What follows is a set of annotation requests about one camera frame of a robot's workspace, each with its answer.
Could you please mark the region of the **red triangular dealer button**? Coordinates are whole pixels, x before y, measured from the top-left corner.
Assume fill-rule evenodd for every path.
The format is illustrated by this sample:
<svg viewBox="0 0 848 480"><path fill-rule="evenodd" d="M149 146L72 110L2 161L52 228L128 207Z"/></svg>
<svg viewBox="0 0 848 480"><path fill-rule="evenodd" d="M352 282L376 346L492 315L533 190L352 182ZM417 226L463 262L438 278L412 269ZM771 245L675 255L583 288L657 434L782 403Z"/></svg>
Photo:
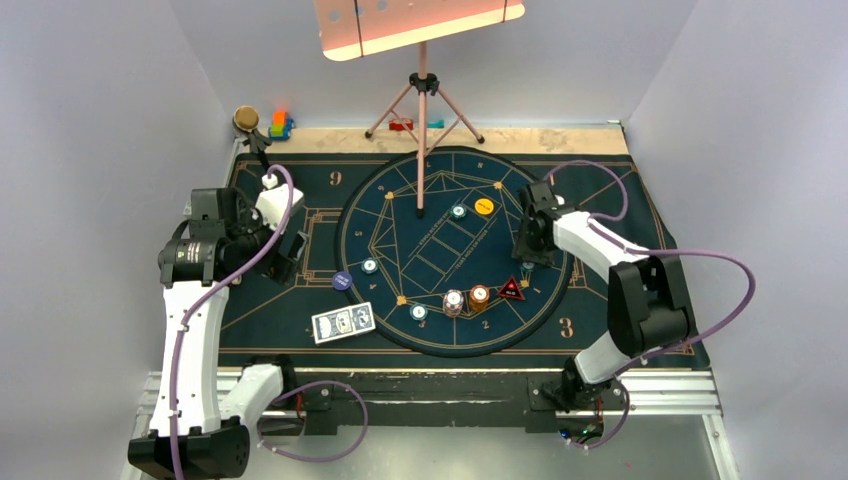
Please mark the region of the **red triangular dealer button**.
<svg viewBox="0 0 848 480"><path fill-rule="evenodd" d="M508 300L524 301L525 295L519 280L515 276L511 276L498 290L497 295L500 298Z"/></svg>

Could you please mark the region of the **purple small blind button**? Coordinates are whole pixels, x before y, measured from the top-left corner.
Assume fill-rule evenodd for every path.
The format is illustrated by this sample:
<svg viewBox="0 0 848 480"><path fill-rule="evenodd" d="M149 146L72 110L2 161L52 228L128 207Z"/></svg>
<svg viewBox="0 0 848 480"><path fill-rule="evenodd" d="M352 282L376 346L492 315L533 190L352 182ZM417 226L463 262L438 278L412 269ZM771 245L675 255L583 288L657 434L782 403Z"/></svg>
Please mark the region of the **purple small blind button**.
<svg viewBox="0 0 848 480"><path fill-rule="evenodd" d="M337 271L331 279L332 287L337 291L348 290L353 283L352 275L347 271Z"/></svg>

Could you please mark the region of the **yellow big blind button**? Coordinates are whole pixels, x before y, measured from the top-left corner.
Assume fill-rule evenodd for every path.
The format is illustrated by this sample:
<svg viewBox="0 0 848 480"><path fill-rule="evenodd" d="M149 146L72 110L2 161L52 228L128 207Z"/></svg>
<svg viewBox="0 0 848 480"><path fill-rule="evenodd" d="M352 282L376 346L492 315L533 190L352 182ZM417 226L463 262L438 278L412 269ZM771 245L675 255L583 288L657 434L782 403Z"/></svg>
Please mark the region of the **yellow big blind button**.
<svg viewBox="0 0 848 480"><path fill-rule="evenodd" d="M493 214L495 207L495 203L489 198L479 198L474 202L474 211L481 216Z"/></svg>

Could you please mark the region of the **green poker chip stack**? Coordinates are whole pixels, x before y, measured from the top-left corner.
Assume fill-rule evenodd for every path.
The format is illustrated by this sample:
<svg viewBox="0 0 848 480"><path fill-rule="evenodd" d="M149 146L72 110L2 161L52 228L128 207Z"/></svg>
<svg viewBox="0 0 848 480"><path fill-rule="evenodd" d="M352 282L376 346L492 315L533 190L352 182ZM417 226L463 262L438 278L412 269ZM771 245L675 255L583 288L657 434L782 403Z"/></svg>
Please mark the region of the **green poker chip stack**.
<svg viewBox="0 0 848 480"><path fill-rule="evenodd" d="M415 320L417 322L421 322L421 321L424 321L427 318L428 309L424 305L414 304L414 305L410 306L409 315L413 320Z"/></svg>

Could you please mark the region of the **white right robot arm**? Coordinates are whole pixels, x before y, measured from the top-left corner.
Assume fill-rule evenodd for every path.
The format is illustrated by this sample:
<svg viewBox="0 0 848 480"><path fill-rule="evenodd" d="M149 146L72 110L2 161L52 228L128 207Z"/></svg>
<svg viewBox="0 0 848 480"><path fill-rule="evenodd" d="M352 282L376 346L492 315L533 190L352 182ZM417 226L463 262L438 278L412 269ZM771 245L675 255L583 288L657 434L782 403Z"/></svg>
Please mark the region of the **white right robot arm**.
<svg viewBox="0 0 848 480"><path fill-rule="evenodd" d="M559 409L582 409L644 354L673 346L695 331L682 262L658 256L615 234L591 213L562 201L545 181L519 192L521 223L512 256L550 267L556 252L582 261L607 284L606 331L566 360L557 384L540 395Z"/></svg>

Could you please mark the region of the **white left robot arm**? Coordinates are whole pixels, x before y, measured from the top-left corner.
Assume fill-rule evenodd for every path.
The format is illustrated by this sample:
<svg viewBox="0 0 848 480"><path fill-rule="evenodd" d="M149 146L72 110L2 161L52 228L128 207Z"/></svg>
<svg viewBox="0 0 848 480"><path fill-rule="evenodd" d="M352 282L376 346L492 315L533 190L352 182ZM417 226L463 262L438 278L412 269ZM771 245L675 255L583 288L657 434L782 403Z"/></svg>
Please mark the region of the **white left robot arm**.
<svg viewBox="0 0 848 480"><path fill-rule="evenodd" d="M255 272L283 283L296 268L307 235L279 252L288 218L303 193L267 186L256 200L236 187L195 189L184 220L160 251L166 342L162 379L148 433L130 441L129 463L155 479L242 476L259 443L267 406L297 399L286 356L252 360L236 385L218 392L218 356L230 284Z"/></svg>

